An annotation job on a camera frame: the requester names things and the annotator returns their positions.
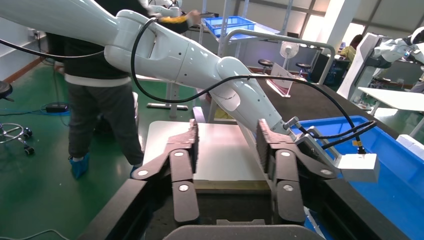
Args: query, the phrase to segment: person in yellow jacket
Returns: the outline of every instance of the person in yellow jacket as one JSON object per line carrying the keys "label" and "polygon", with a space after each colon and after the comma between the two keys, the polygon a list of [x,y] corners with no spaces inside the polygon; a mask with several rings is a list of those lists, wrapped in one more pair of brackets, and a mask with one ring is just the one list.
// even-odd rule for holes
{"label": "person in yellow jacket", "polygon": [[363,38],[364,37],[361,34],[356,35],[350,42],[350,45],[343,48],[343,50],[341,51],[340,56],[350,61],[348,68],[351,67],[352,62],[354,61],[355,55],[357,54],[357,47],[359,43],[361,43]]}

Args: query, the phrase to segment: person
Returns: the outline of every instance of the person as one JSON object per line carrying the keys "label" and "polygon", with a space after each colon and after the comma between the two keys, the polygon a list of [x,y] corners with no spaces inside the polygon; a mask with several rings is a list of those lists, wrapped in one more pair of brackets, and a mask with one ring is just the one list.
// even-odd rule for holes
{"label": "person", "polygon": [[350,42],[350,45],[343,48],[343,50],[341,51],[340,56],[350,61],[348,68],[351,67],[355,55],[357,54],[357,47],[359,43],[361,43],[363,38],[364,37],[361,34],[356,35]]}
{"label": "person", "polygon": [[[149,10],[138,0],[95,1],[114,16],[121,10],[131,10],[149,17]],[[159,18],[158,23],[181,34],[200,20],[200,13],[194,10],[181,17]],[[104,49],[91,42],[65,37],[65,56],[89,55]],[[140,167],[144,153],[135,121],[129,73],[110,65],[103,55],[66,59],[63,63],[70,108],[68,160],[75,178],[88,170],[89,146],[99,114],[110,123],[122,153],[133,165],[131,172]]]}

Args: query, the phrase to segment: stool wheel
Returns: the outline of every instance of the stool wheel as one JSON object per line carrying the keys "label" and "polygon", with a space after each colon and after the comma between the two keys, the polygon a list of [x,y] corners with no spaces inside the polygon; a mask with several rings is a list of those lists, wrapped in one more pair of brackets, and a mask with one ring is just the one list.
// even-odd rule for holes
{"label": "stool wheel", "polygon": [[32,147],[30,147],[30,146],[26,146],[26,147],[24,147],[24,148],[23,148],[23,150],[25,151],[25,154],[26,154],[27,156],[29,156],[29,155],[33,155],[33,154],[35,153],[34,148],[32,148]]}
{"label": "stool wheel", "polygon": [[33,135],[33,131],[31,131],[28,127],[25,127],[23,129],[23,134],[22,135],[23,135],[23,137],[25,139],[29,139]]}
{"label": "stool wheel", "polygon": [[271,68],[274,65],[272,61],[266,59],[259,59],[257,63],[268,68]]}

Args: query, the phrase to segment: stool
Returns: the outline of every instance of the stool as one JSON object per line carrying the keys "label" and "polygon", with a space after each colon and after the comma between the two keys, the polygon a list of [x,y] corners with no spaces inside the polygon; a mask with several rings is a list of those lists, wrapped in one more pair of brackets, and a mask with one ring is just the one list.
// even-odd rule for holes
{"label": "stool", "polygon": [[303,72],[307,72],[309,69],[311,69],[311,65],[300,63],[300,62],[297,62],[296,66],[300,68],[299,76],[302,76]]}
{"label": "stool", "polygon": [[[13,102],[8,96],[13,92],[12,86],[7,83],[0,81],[0,99],[5,99]],[[18,134],[12,135],[11,133],[18,131]],[[16,123],[0,123],[0,144],[10,142],[12,140],[18,140],[23,144],[23,150],[26,155],[32,155],[34,148],[28,146],[26,139],[29,139],[33,135],[33,132],[28,127],[23,127]]]}
{"label": "stool", "polygon": [[263,66],[263,70],[262,70],[262,73],[263,74],[265,74],[265,71],[267,69],[271,69],[273,67],[273,65],[274,65],[274,63],[272,61],[266,60],[266,59],[259,59],[257,61],[257,63]]}

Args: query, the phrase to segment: robotic arm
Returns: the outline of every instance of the robotic arm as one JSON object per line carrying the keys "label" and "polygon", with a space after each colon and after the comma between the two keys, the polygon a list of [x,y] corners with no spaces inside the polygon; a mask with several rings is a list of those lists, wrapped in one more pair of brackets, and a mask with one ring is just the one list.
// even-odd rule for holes
{"label": "robotic arm", "polygon": [[179,17],[183,0],[140,0],[140,3],[154,14],[163,17]]}
{"label": "robotic arm", "polygon": [[415,30],[410,36],[390,39],[380,46],[374,48],[374,57],[379,57],[387,63],[393,63],[400,58],[407,58],[410,55],[424,64],[424,54],[417,44],[424,43],[424,26]]}
{"label": "robotic arm", "polygon": [[[129,10],[112,16],[93,0],[19,0],[3,1],[1,5],[0,17],[12,22],[105,46],[106,60],[126,72],[131,71],[136,35],[148,21]],[[156,23],[141,37],[135,63],[138,74],[200,89],[251,73],[238,59],[220,58]],[[288,134],[282,117],[256,79],[232,80],[210,94],[223,110],[251,131],[256,131],[258,119],[265,119],[274,132]]]}

